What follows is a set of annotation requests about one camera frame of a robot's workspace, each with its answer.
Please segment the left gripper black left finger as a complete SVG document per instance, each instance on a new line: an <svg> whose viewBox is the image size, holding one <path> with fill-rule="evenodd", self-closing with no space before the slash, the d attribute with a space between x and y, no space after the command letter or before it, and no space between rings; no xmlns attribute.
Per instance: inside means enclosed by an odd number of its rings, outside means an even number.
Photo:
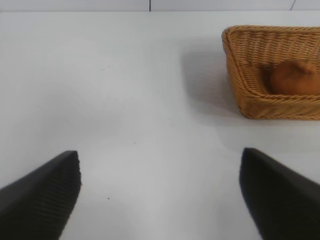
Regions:
<svg viewBox="0 0 320 240"><path fill-rule="evenodd" d="M58 240L81 190L78 153L65 151L0 190L2 240Z"/></svg>

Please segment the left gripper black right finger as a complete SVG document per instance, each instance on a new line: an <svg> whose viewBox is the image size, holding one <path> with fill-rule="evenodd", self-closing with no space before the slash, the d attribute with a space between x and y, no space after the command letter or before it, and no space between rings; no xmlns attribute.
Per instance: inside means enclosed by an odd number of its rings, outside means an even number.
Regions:
<svg viewBox="0 0 320 240"><path fill-rule="evenodd" d="M244 148L239 185L264 240L318 240L320 185L256 148Z"/></svg>

